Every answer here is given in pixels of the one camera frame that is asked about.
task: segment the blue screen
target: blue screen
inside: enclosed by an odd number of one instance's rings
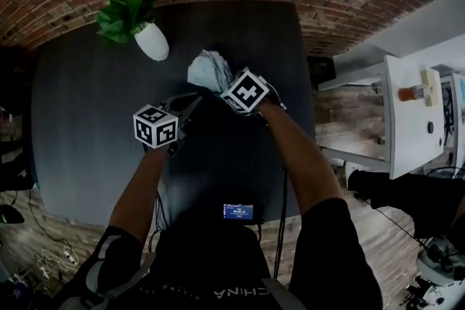
[[[254,219],[254,206],[244,204],[224,204],[223,218],[227,220]]]

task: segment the forearm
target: forearm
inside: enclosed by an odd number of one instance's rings
[[[294,186],[301,215],[332,197],[342,197],[339,182],[323,153],[286,112],[269,102],[259,105],[279,147]]]
[[[145,244],[152,224],[158,181],[165,154],[166,146],[149,150],[144,155],[111,213],[109,226],[127,231],[142,244]]]

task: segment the gray rag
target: gray rag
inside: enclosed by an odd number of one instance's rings
[[[190,64],[187,81],[215,93],[230,87],[233,75],[227,61],[215,51],[203,50]]]

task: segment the potted plant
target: potted plant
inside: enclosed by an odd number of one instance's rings
[[[110,0],[95,19],[109,42],[126,43],[133,36],[140,49],[152,60],[162,61],[168,57],[169,46],[165,35],[153,23],[153,5],[157,0]]]

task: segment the white pot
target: white pot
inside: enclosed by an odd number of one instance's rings
[[[165,35],[157,25],[149,23],[144,30],[134,35],[140,49],[152,60],[163,61],[168,57],[169,46]]]

